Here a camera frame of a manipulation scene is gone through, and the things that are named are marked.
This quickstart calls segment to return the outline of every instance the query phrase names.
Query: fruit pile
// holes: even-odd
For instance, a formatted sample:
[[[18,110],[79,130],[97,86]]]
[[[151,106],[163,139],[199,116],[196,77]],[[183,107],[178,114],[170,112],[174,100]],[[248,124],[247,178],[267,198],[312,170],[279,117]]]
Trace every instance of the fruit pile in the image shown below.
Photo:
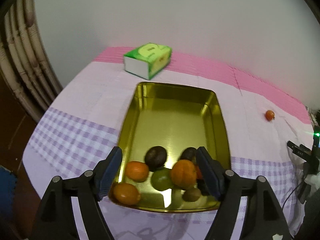
[[[134,182],[141,183],[147,180],[151,171],[153,174],[150,182],[154,189],[164,191],[176,187],[185,190],[182,199],[186,202],[195,202],[201,195],[209,195],[201,171],[196,164],[195,148],[186,148],[172,169],[164,167],[166,161],[165,148],[152,147],[146,153],[144,163],[138,161],[127,163],[125,175]],[[138,189],[129,183],[116,184],[113,195],[116,200],[125,205],[136,205],[141,199]]]

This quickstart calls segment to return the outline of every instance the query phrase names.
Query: blue foam mat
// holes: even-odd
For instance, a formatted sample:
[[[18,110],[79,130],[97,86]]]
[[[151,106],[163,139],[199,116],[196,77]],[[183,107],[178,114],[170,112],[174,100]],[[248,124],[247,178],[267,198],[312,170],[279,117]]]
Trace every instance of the blue foam mat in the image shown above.
[[[0,167],[0,213],[2,217],[12,218],[12,204],[17,178]]]

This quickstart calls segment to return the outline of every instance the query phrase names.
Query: white wall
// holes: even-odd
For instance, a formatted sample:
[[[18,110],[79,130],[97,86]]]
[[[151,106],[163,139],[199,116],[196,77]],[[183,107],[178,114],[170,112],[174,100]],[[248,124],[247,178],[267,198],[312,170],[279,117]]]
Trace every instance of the white wall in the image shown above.
[[[107,46],[155,42],[216,58],[320,108],[320,26],[303,0],[35,0],[66,86]]]

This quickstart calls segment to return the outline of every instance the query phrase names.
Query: green lime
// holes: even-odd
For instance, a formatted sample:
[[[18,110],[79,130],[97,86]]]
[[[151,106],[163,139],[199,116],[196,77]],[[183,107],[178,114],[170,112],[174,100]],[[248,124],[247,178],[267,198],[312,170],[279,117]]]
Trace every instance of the green lime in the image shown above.
[[[158,191],[164,191],[169,188],[173,188],[174,184],[170,178],[170,169],[164,168],[159,171],[155,171],[151,177],[151,185]]]

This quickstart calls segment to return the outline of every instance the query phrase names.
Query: gold metal tray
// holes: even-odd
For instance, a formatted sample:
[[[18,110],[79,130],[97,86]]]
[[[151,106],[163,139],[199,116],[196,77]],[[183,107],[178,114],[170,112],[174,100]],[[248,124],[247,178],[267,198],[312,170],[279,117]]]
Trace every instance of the gold metal tray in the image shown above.
[[[212,196],[185,202],[181,189],[155,190],[150,183],[152,172],[142,183],[133,182],[124,175],[127,162],[144,162],[146,152],[157,145],[167,150],[165,167],[169,169],[185,148],[200,146],[205,146],[213,159],[218,160],[225,169],[230,169],[227,132],[216,94],[183,85],[139,83],[118,141],[123,151],[123,161],[115,182],[131,183],[140,191],[141,200],[131,208],[169,213],[217,209],[219,202]],[[117,203],[111,194],[109,197]]]

